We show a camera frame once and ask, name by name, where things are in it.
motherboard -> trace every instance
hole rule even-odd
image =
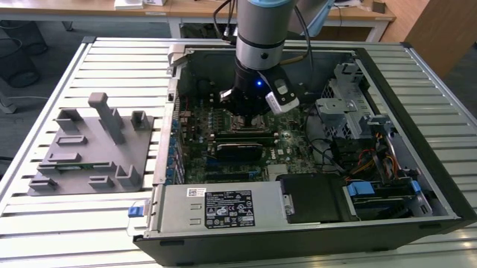
[[[268,112],[245,126],[241,117],[201,99],[182,103],[185,184],[269,181],[280,174],[317,171],[300,109],[280,115]]]

sticker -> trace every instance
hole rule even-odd
[[[186,188],[186,197],[203,197],[207,188]]]
[[[255,226],[252,191],[204,193],[207,229]]]
[[[165,12],[145,12],[145,15],[165,16]]]

barcode sticker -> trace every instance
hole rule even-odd
[[[165,12],[145,12],[145,15],[165,16]]]
[[[186,197],[204,197],[207,188],[186,188]]]

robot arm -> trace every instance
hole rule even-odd
[[[308,27],[319,31],[333,0],[312,0],[320,11]],[[299,105],[281,69],[281,51],[296,0],[237,1],[235,80],[220,101],[235,114],[252,118],[269,109],[275,114]]]

black plastic cover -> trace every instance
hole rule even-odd
[[[347,206],[344,180],[337,175],[285,174],[279,175],[276,180],[281,183],[281,193],[291,196],[293,214],[287,215],[288,223],[356,220]]]
[[[215,156],[220,162],[252,162],[259,161],[261,152],[257,143],[228,143],[216,146]]]

